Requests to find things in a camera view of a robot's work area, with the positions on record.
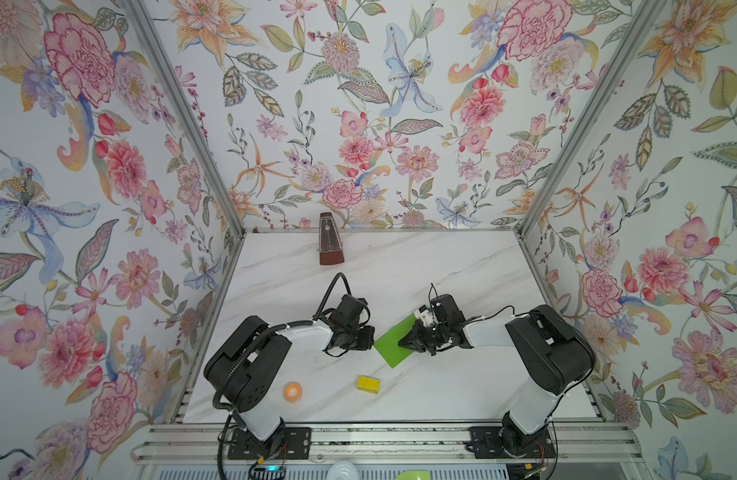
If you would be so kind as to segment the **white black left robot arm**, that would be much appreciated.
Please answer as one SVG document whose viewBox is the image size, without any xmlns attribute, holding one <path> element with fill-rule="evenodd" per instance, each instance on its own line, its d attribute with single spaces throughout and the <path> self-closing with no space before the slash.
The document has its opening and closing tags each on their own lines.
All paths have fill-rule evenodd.
<svg viewBox="0 0 737 480">
<path fill-rule="evenodd" d="M 368 320 L 368 302 L 350 294 L 312 320 L 272 325 L 255 315 L 246 318 L 204 367 L 214 388 L 212 407 L 224 410 L 257 442 L 272 440 L 284 420 L 266 395 L 284 361 L 312 352 L 338 357 L 368 351 L 374 336 Z"/>
</svg>

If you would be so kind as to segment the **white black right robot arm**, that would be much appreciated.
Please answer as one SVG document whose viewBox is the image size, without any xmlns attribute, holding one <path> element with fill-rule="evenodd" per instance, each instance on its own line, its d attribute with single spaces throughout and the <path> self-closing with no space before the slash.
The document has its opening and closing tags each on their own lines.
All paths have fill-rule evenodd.
<svg viewBox="0 0 737 480">
<path fill-rule="evenodd" d="M 449 294 L 414 314 L 397 346 L 432 356 L 451 348 L 513 347 L 528 374 L 503 428 L 528 437 L 548 426 L 560 401 L 592 374 L 595 354 L 584 336 L 547 304 L 518 313 L 511 306 L 466 318 Z"/>
</svg>

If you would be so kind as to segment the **green square paper sheet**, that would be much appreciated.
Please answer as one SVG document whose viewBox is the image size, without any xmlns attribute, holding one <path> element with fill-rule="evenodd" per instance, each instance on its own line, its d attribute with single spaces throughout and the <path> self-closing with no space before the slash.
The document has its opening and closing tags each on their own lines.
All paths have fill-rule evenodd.
<svg viewBox="0 0 737 480">
<path fill-rule="evenodd" d="M 374 341 L 373 348 L 391 369 L 396 368 L 413 353 L 412 350 L 401 347 L 399 342 L 411 332 L 415 322 L 416 317 L 411 314 Z"/>
</svg>

